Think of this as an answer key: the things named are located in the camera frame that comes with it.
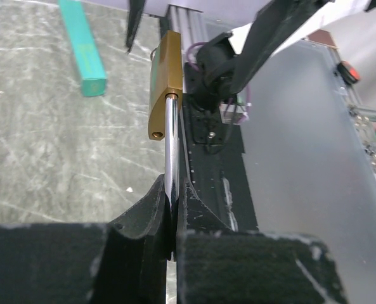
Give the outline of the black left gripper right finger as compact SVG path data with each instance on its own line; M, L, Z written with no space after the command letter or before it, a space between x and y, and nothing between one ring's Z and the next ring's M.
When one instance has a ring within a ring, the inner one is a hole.
M178 303L238 303L237 241L184 180L176 228Z

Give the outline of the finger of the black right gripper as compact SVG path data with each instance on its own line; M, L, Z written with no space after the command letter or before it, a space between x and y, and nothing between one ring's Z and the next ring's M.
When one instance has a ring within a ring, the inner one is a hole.
M273 52L324 5L325 1L274 0L264 6L236 60L230 92L244 89Z
M136 37L141 17L144 12L146 0L129 0L129 11L127 16L127 34L126 34L126 48L130 53L133 47L133 42Z

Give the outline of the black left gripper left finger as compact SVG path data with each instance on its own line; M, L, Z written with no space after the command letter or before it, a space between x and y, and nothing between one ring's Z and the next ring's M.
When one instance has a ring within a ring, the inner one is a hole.
M164 303L171 220L159 175L147 194L111 222L107 302Z

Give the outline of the large brass padlock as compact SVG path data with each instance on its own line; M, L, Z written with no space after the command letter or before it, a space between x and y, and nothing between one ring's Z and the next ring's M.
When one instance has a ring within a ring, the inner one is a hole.
M183 98L181 34L168 30L152 55L148 136L165 141L165 194L170 211L179 196L179 111Z

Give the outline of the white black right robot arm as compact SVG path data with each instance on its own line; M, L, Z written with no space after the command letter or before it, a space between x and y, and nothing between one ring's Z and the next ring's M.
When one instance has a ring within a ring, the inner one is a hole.
M274 54L345 16L376 9L376 1L267 1L252 22L202 43L187 90L201 110L235 98Z

